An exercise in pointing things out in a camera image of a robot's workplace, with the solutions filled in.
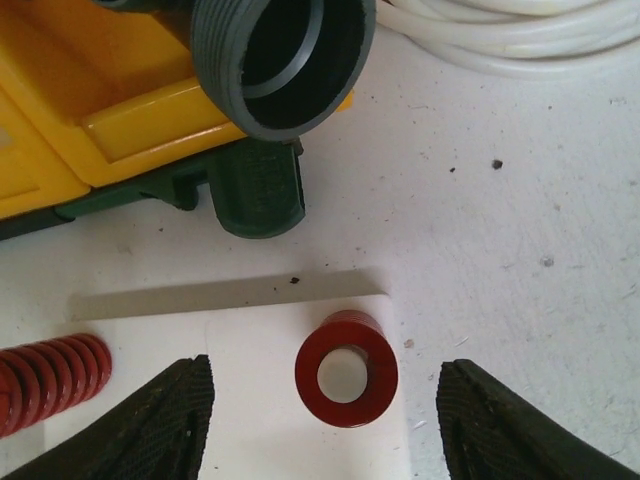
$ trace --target red spring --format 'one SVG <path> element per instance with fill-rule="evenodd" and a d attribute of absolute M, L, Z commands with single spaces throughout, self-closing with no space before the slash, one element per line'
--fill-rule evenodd
<path fill-rule="evenodd" d="M 88 333 L 0 350 L 0 438 L 93 398 L 111 369 L 109 348 Z"/>

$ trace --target white cable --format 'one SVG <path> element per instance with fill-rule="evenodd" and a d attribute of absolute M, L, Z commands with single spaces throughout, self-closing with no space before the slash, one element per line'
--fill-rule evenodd
<path fill-rule="evenodd" d="M 640 62 L 640 0 L 377 0 L 378 22 L 465 68 L 561 79 Z"/>

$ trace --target gray threaded fitting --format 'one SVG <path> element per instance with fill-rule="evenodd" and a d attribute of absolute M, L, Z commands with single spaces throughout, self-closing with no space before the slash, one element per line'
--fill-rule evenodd
<path fill-rule="evenodd" d="M 287 0 L 277 1 L 286 7 Z M 320 36 L 306 64 L 279 90 L 247 98 L 243 74 L 251 37 L 276 0 L 196 0 L 191 26 L 196 74 L 209 98 L 247 134 L 271 141 L 298 137 L 331 115 L 353 88 L 371 47 L 375 2 L 321 1 Z M 281 15 L 286 21 L 287 10 Z M 268 33 L 269 25 L 260 28 Z"/>

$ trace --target green plastic bracket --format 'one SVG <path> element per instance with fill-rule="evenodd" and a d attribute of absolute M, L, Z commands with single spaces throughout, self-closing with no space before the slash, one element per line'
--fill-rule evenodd
<path fill-rule="evenodd" d="M 94 190 L 60 205 L 62 219 L 156 198 L 181 210 L 198 204 L 198 185 L 209 182 L 218 220 L 243 238 L 280 235 L 305 216 L 299 141 L 244 139 L 193 155 L 149 173 Z"/>
<path fill-rule="evenodd" d="M 0 240 L 69 223 L 51 207 L 0 220 Z"/>
<path fill-rule="evenodd" d="M 243 238 L 269 238 L 305 216 L 298 152 L 302 146 L 249 140 L 207 165 L 218 220 Z"/>

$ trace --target yellow plastic housing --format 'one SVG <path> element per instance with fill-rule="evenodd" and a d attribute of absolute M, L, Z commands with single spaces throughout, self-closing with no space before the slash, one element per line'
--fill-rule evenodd
<path fill-rule="evenodd" d="M 0 107 L 0 218 L 245 136 L 156 19 L 90 0 L 0 1 Z"/>

